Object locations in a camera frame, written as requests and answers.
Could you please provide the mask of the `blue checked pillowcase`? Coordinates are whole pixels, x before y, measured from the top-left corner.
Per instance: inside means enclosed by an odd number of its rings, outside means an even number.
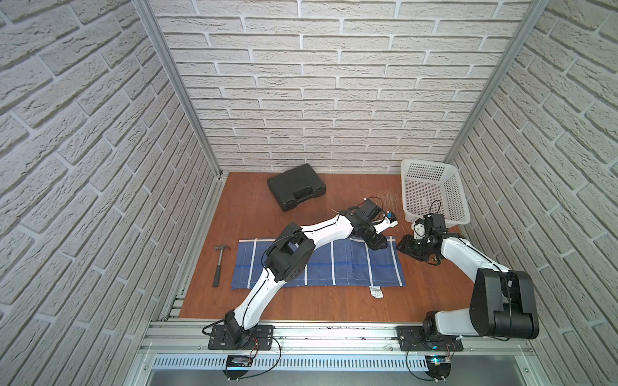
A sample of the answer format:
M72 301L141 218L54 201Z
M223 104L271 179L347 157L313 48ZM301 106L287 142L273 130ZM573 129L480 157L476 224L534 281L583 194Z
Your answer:
M262 273L262 254L272 239L240 240L231 288L250 290ZM397 255L395 238L373 251L364 241L351 238L318 248L307 267L287 287L361 286L404 287L406 280Z

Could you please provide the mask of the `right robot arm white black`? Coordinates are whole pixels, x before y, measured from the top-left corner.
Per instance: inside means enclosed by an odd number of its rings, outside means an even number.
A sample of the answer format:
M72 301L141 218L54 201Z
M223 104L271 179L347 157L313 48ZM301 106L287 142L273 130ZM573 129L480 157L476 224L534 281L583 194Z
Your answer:
M423 334L427 338L486 336L507 341L538 337L534 283L528 273L497 263L462 235L449 231L441 214L425 215L415 222L414 230L397 244L399 252L431 265L448 260L473 282L469 307L426 315Z

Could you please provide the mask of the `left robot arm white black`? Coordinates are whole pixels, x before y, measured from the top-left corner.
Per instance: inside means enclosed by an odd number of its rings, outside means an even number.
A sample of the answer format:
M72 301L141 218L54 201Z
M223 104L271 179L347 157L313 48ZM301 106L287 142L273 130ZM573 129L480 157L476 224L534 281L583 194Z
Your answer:
M372 250L387 247L383 232L398 224L393 212L386 212L371 199L340 211L316 225L299 226L292 222L265 250L262 273L246 299L226 313L223 323L233 346L244 348L252 340L250 330L275 294L304 272L316 249L351 236L362 239Z

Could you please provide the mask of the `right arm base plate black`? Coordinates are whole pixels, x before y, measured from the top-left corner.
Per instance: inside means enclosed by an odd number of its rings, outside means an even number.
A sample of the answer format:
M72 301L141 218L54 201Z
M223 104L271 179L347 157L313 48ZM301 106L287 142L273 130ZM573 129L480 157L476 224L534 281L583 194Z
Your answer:
M462 352L462 341L455 336L430 334L422 326L396 326L398 343L402 352Z

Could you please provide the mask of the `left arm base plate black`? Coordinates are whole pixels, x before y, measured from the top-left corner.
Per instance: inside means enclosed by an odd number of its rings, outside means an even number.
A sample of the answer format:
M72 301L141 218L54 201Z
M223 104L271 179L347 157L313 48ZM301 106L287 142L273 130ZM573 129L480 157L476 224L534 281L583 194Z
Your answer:
M214 326L210 332L208 349L211 351L238 351L238 350L270 350L273 343L275 327L259 324L249 331L235 335L222 324Z

